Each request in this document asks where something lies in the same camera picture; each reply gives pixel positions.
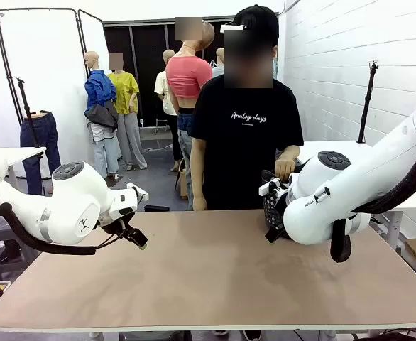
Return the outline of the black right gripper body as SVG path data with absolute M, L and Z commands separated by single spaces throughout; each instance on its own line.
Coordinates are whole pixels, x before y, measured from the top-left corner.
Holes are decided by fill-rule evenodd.
M 288 206 L 287 204 L 288 190 L 274 190 L 272 192 L 272 206 L 273 206 L 273 216 L 272 224 L 275 229 L 282 229 L 283 224 L 283 214 Z

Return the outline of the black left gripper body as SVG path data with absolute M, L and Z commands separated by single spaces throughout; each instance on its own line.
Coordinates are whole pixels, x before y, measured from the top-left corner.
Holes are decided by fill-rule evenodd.
M 101 228 L 107 234 L 125 237 L 131 231 L 131 226 L 128 224 L 131 218 L 132 214 L 130 213 L 101 226 Z

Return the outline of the person's left hand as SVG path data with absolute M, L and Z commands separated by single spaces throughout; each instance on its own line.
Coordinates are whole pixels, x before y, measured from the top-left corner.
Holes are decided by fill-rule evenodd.
M 280 180 L 287 180 L 295 169 L 295 159 L 282 155 L 275 161 L 275 176 Z

